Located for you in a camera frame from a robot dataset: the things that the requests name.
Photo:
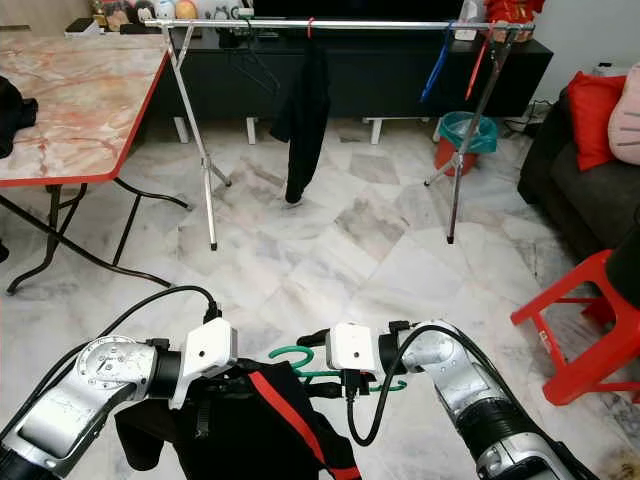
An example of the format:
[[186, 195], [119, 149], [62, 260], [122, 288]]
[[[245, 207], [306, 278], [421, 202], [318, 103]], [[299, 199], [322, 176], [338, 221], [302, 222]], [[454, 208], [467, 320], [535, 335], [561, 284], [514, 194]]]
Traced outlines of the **green plastic hanger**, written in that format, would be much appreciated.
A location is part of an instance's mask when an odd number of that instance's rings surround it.
[[[340, 380], [340, 372], [339, 371], [303, 371], [302, 367], [311, 364], [311, 361], [314, 360], [315, 352], [314, 349], [306, 346], [283, 346], [280, 348], [274, 349], [268, 355], [269, 358], [276, 358], [282, 355], [287, 355], [287, 353], [301, 353], [303, 355], [302, 360], [289, 361], [289, 365], [291, 365], [294, 375], [297, 378], [303, 379], [303, 384], [310, 384], [312, 380], [320, 379], [320, 378], [334, 378]], [[380, 392], [380, 390], [389, 390], [389, 392], [396, 392], [396, 390], [403, 390], [407, 388], [407, 381], [398, 380], [397, 384], [392, 385], [392, 387], [383, 388], [381, 387], [381, 383], [378, 379], [374, 378], [371, 374], [366, 374], [365, 378], [367, 380], [367, 385], [369, 385], [370, 392]]]

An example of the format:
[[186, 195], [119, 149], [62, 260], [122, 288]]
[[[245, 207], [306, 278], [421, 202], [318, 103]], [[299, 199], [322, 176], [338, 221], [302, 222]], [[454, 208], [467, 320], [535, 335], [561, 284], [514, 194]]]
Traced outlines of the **black garment with red stripe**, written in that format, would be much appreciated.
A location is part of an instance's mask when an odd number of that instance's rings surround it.
[[170, 445], [187, 480], [364, 480], [351, 442], [311, 403], [339, 390], [303, 384], [285, 362], [247, 361], [192, 381], [178, 410], [145, 399], [116, 412], [116, 435], [136, 471]]

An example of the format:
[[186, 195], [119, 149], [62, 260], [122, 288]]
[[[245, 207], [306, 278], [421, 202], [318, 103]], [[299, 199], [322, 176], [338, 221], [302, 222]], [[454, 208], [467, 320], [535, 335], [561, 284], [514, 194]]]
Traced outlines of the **blue plastic hanger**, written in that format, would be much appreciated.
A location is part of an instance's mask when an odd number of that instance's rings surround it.
[[451, 50], [451, 42], [453, 36], [453, 23], [451, 22], [442, 31], [442, 45], [440, 45], [439, 47], [438, 55], [436, 55], [436, 60], [434, 61], [433, 68], [431, 68], [429, 76], [428, 78], [426, 78], [424, 86], [422, 86], [422, 90], [419, 96], [420, 102], [426, 102], [429, 100], [431, 91], [434, 90], [435, 84], [436, 82], [438, 82], [440, 73], [443, 72], [445, 60], [447, 60], [449, 50]]

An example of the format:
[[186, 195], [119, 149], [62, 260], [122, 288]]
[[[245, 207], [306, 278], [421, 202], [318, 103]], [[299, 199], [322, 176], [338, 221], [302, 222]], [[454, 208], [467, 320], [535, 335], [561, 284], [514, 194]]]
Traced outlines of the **red plastic hanger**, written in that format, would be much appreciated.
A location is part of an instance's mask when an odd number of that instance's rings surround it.
[[467, 101], [470, 100], [472, 96], [474, 96], [475, 84], [477, 82], [477, 78], [479, 78], [481, 65], [483, 65], [486, 59], [486, 55], [489, 54], [490, 46], [492, 46], [492, 36], [477, 35], [477, 41], [480, 42], [480, 49], [477, 50], [477, 54], [475, 56], [475, 61], [474, 61], [474, 67], [472, 67], [470, 77], [468, 77], [465, 97], [463, 97], [463, 99]]

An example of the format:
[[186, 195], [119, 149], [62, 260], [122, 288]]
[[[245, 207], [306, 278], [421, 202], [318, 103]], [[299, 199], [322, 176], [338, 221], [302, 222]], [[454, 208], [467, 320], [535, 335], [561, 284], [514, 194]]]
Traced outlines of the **black trousers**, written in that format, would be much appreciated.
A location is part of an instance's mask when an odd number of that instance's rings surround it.
[[332, 109], [329, 60], [325, 47], [310, 42], [303, 50], [303, 63], [285, 96], [282, 109], [270, 129], [271, 137], [288, 143], [288, 172], [284, 201], [300, 204], [314, 179]]

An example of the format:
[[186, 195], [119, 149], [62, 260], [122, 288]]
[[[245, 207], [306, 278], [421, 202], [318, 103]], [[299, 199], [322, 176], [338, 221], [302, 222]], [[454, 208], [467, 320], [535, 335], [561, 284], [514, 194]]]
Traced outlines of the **red plastic bucket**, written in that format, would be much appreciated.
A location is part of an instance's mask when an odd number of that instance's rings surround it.
[[[444, 168], [445, 165], [448, 165], [444, 174], [447, 175], [447, 177], [454, 177], [457, 173], [457, 170], [453, 168], [454, 154], [456, 154], [456, 150], [454, 150], [453, 142], [445, 137], [440, 138], [440, 140], [436, 142], [434, 168], [439, 170]], [[471, 170], [475, 168], [477, 159], [479, 159], [479, 155], [477, 154], [463, 155], [461, 173], [463, 175], [470, 173]]]

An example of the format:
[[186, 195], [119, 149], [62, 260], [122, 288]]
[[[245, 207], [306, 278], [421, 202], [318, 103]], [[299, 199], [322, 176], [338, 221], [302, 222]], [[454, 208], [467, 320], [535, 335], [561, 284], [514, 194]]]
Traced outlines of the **teal plastic bin bag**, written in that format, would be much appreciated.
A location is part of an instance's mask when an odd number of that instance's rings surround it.
[[498, 150], [499, 127], [493, 118], [480, 116], [475, 128], [471, 128], [475, 114], [472, 111], [448, 111], [436, 125], [436, 134], [461, 147], [471, 133], [468, 154], [494, 154]]

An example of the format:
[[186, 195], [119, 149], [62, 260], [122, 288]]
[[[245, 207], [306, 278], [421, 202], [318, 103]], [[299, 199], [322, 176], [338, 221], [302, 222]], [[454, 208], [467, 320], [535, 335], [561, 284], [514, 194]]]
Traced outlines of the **red plastic stool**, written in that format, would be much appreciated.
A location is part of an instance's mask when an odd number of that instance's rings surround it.
[[[588, 393], [625, 393], [632, 403], [640, 404], [640, 381], [605, 380], [640, 358], [640, 300], [628, 300], [620, 283], [609, 278], [613, 257], [612, 250], [594, 253], [509, 316], [515, 325], [535, 326], [554, 367], [541, 392], [556, 406]], [[602, 337], [581, 355], [568, 358], [543, 315], [553, 305], [579, 305], [580, 314], [602, 329]]]

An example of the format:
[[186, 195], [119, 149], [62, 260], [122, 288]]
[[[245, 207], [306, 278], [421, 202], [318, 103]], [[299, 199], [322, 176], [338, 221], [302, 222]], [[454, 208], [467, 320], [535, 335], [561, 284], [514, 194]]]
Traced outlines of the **dark grey fabric sofa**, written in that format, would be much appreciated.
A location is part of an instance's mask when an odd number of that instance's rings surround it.
[[612, 160], [579, 169], [567, 90], [536, 129], [517, 191], [548, 216], [577, 260], [611, 251], [605, 273], [640, 305], [640, 166]]

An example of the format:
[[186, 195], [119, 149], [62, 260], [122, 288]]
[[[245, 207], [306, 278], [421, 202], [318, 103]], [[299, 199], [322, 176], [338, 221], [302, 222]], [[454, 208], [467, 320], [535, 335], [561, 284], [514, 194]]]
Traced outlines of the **red square pillow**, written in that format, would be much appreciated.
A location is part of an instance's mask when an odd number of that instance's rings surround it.
[[580, 172], [614, 159], [609, 143], [609, 120], [620, 101], [626, 76], [593, 76], [577, 72], [568, 83], [573, 140], [579, 148]]

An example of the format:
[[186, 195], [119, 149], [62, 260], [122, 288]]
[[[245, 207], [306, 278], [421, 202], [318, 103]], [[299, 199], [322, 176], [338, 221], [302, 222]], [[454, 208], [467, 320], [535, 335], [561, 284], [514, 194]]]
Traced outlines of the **pink cat face pillow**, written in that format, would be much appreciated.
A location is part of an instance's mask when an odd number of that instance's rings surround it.
[[609, 150], [622, 163], [640, 166], [640, 63], [628, 69], [608, 124]]

